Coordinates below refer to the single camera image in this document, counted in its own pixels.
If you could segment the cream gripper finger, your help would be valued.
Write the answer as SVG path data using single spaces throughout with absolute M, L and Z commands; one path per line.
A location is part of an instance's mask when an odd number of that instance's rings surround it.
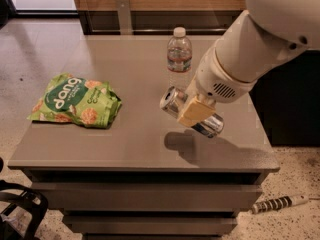
M 192 127 L 214 113 L 215 108 L 213 106 L 204 104 L 195 96 L 183 107 L 177 121 L 184 126 Z

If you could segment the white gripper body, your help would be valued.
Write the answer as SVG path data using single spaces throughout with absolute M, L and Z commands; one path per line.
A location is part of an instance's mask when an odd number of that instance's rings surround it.
M 247 94 L 256 81 L 243 82 L 231 77 L 220 65 L 213 44 L 203 55 L 186 93 L 207 104 L 231 103 Z

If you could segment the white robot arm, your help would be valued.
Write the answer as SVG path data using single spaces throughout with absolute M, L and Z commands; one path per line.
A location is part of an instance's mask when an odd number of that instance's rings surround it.
M 273 68 L 320 48 L 320 0 L 245 0 L 246 9 L 202 57 L 178 122 L 191 127 L 248 93 Z

